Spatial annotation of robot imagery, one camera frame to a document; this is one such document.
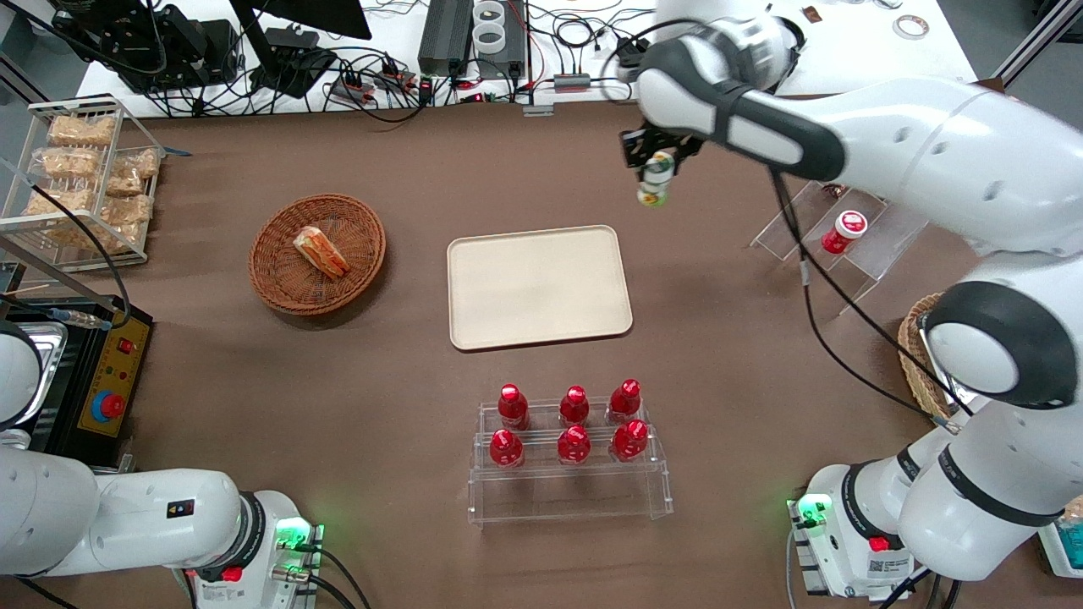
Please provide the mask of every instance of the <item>brown tabletop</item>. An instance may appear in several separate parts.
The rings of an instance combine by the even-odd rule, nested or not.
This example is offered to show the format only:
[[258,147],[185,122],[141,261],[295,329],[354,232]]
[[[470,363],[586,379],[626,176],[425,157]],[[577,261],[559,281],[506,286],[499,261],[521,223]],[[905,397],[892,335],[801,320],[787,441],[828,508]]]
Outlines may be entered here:
[[[361,114],[152,122],[164,144],[194,156],[167,161],[151,261],[123,271],[157,322],[132,406],[140,468],[218,469],[244,489],[285,492],[327,526],[327,547],[376,609],[785,607],[793,489],[824,465],[893,454],[929,427],[831,362],[794,265],[746,247],[774,213],[761,167],[705,150],[668,205],[636,202],[617,133],[639,120],[634,107],[599,103],[539,119],[508,106],[441,109],[390,131]],[[387,263],[344,314],[287,320],[249,287],[248,248],[275,210],[321,192],[380,215]],[[619,235],[629,333],[481,353],[452,346],[452,239],[585,224]],[[958,238],[928,229],[862,302],[893,332],[974,261]],[[838,351],[909,396],[890,348],[854,314],[822,308]],[[642,381],[665,443],[674,515],[484,532],[467,522],[479,401],[507,381],[540,399],[572,384],[603,393],[627,377]],[[165,569],[42,583],[82,609],[186,607]],[[1028,543],[965,585],[957,607],[1068,608],[1080,595],[1083,583],[1041,571]],[[5,580],[0,607],[51,605]]]

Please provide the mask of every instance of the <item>robotic arm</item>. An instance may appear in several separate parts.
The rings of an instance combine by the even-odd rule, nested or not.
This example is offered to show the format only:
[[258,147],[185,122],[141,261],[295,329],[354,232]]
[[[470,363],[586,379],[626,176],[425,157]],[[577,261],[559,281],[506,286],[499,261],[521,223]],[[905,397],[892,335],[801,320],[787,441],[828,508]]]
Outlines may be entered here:
[[311,555],[322,534],[282,493],[239,492],[219,471],[94,475],[86,465],[26,450],[5,432],[30,406],[38,351],[0,322],[0,574],[74,575],[136,567],[183,569],[198,607],[310,607]]
[[[984,579],[1083,494],[1083,134],[971,85],[905,78],[796,101],[764,89],[791,61],[785,28],[748,2],[669,0],[694,18],[639,65],[629,167],[678,167],[703,142],[914,208],[988,257],[929,314],[932,357],[991,401],[877,462],[810,481],[810,547],[830,591],[885,598],[916,558]],[[879,570],[885,563],[903,568]]]

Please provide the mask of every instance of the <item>tape roll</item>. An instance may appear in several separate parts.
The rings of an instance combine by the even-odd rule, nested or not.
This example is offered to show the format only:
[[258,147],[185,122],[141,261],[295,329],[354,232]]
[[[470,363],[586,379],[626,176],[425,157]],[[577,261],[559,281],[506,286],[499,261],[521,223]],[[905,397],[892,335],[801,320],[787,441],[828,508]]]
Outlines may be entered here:
[[[486,34],[495,34],[499,38],[492,41],[483,41],[482,36]],[[484,53],[486,55],[492,55],[493,53],[499,53],[504,50],[504,46],[507,43],[507,39],[504,33],[504,26],[494,22],[481,22],[474,26],[473,30],[474,39],[474,50],[479,53]]]
[[474,4],[474,23],[504,25],[504,4],[496,0],[481,0]]
[[891,29],[906,40],[921,40],[929,33],[929,22],[917,15],[902,15],[895,20]]

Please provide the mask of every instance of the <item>red bottle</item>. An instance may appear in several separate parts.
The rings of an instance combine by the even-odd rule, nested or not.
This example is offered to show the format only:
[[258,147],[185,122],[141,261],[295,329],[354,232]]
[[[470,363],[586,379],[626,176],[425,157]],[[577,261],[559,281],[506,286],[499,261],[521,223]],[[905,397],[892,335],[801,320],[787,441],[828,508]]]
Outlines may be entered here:
[[587,392],[578,385],[567,388],[567,394],[560,401],[560,423],[564,427],[583,425],[590,414],[590,404],[587,402]]
[[493,463],[505,469],[519,467],[523,464],[523,441],[507,429],[497,429],[493,441],[488,443],[488,456]]
[[582,425],[573,425],[557,439],[557,455],[564,465],[578,465],[590,454],[590,437]]
[[496,403],[500,413],[500,423],[507,429],[525,431],[531,425],[531,413],[526,409],[526,396],[519,388],[507,384],[500,389],[500,399]]
[[616,428],[613,440],[610,442],[610,454],[621,462],[629,462],[647,450],[648,438],[647,424],[638,418],[634,418]]
[[610,405],[605,409],[605,423],[610,425],[621,425],[631,420],[639,412],[639,381],[629,378],[616,388],[610,398]]

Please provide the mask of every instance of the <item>acrylic display stand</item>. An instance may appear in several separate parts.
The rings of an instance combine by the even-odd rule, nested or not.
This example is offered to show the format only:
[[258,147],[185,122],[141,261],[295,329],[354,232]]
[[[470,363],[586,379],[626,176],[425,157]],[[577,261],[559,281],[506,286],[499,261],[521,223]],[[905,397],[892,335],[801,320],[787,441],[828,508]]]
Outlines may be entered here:
[[[876,287],[917,238],[928,220],[919,213],[853,189],[847,190],[836,199],[824,192],[824,185],[822,182],[809,182],[793,198],[794,213],[804,233],[801,243],[833,277],[857,277],[856,281],[846,282],[849,285],[847,295],[857,301]],[[833,256],[820,246],[820,237],[831,230],[835,219],[845,210],[864,215],[869,220],[869,230],[847,248],[846,254]],[[797,245],[782,213],[775,215],[749,246],[762,247],[779,260],[786,260],[797,252]]]
[[564,430],[559,419],[559,400],[531,402],[531,426],[516,435],[523,441],[525,463],[501,469],[490,458],[493,432],[500,429],[496,403],[482,403],[479,429],[470,459],[471,523],[527,520],[569,520],[604,516],[649,516],[673,514],[669,470],[657,430],[650,425],[645,406],[637,416],[649,424],[647,450],[629,463],[609,454],[616,427],[605,423],[608,396],[589,398],[586,427],[590,456],[574,466],[557,457],[557,439]]

